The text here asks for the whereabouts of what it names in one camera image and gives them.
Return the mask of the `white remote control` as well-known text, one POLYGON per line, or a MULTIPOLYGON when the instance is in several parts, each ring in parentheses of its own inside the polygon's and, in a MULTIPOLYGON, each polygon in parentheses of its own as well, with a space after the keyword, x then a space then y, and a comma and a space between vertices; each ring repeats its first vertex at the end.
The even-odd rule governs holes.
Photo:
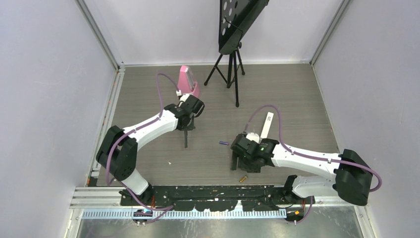
POLYGON ((261 131, 261 134, 260 134, 260 140, 267 138, 268 133, 270 131, 272 121, 273 121, 273 116, 274 116, 274 113, 272 113, 272 112, 268 112, 266 114, 266 118, 265 118, 265 121, 264 121, 264 124, 263 124, 263 127, 262 127, 262 131, 261 131))

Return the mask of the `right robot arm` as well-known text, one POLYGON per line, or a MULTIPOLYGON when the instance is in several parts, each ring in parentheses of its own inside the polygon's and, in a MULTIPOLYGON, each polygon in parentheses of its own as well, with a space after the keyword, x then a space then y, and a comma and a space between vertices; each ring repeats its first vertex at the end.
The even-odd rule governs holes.
POLYGON ((288 203, 313 196, 338 196, 350 204, 365 206, 372 192, 373 170, 350 149, 321 153, 246 132, 238 134, 230 148, 233 171, 260 173, 262 167, 270 166, 310 173, 310 177, 288 176, 282 191, 288 203))

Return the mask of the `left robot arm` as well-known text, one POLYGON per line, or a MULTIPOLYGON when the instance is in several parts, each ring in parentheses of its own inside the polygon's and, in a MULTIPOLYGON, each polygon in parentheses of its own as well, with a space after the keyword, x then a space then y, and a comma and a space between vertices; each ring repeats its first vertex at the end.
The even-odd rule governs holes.
POLYGON ((147 205, 152 198, 150 183, 136 169, 137 153, 154 139, 175 130, 194 129, 194 118, 205 104, 193 94, 184 94, 177 104, 169 104, 155 116, 136 125, 109 128, 96 154, 96 161, 118 182, 133 192, 133 199, 147 205))

